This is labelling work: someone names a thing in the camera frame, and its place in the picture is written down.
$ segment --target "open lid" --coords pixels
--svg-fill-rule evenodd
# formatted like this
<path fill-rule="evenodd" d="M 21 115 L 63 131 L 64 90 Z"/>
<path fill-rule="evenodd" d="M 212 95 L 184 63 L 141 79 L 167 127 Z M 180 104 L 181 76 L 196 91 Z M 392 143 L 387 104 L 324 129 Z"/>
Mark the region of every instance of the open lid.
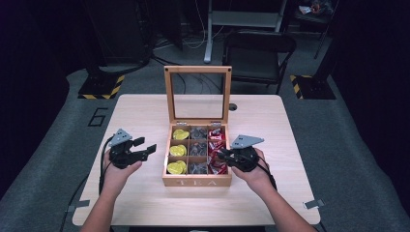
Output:
<path fill-rule="evenodd" d="M 230 66 L 165 66 L 169 122 L 227 124 L 231 74 Z"/>

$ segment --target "wooden table top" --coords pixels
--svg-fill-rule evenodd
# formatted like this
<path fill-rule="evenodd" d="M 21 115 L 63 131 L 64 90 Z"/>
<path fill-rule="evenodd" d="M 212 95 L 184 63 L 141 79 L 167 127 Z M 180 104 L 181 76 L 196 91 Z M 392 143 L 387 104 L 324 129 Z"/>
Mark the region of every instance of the wooden table top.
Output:
<path fill-rule="evenodd" d="M 308 176 L 299 154 L 283 102 L 275 95 L 231 95 L 238 108 L 229 111 L 229 141 L 239 134 L 262 137 L 261 149 L 270 164 L 278 192 L 310 224 L 317 224 L 317 209 L 303 202 L 313 200 Z M 161 178 L 169 130 L 166 95 L 123 95 L 114 109 L 97 152 L 80 201 L 88 207 L 75 210 L 73 223 L 82 225 L 94 206 L 100 178 L 103 144 L 118 129 L 145 143 L 132 151 L 157 144 L 157 151 L 133 173 L 118 197 L 112 225 L 135 226 L 241 226 L 275 222 L 263 201 L 233 174 L 230 187 L 165 187 Z"/>

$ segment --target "black chair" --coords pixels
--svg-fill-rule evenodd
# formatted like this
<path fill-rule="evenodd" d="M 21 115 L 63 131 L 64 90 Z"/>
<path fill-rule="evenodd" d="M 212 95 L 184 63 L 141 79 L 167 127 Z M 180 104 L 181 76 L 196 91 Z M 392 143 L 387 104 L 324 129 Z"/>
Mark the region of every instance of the black chair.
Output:
<path fill-rule="evenodd" d="M 295 48 L 295 40 L 282 33 L 240 30 L 226 37 L 222 64 L 232 66 L 232 81 L 275 84 L 278 95 Z"/>
<path fill-rule="evenodd" d="M 323 42 L 325 41 L 325 38 L 329 32 L 329 28 L 331 26 L 331 23 L 334 19 L 337 6 L 338 6 L 339 0 L 334 0 L 332 1 L 332 7 L 333 7 L 333 13 L 332 14 L 321 14 L 321 15 L 316 15 L 313 13 L 308 13 L 308 14 L 302 14 L 301 11 L 299 10 L 299 4 L 295 1 L 292 0 L 290 3 L 289 10 L 287 11 L 287 19 L 285 20 L 285 25 L 283 27 L 284 32 L 287 30 L 287 27 L 289 26 L 289 23 L 291 20 L 296 20 L 299 21 L 300 23 L 303 23 L 305 25 L 311 25 L 316 27 L 318 30 L 320 30 L 322 33 L 319 38 L 319 47 L 317 48 L 316 54 L 314 55 L 314 59 L 317 58 L 320 48 L 322 48 Z"/>

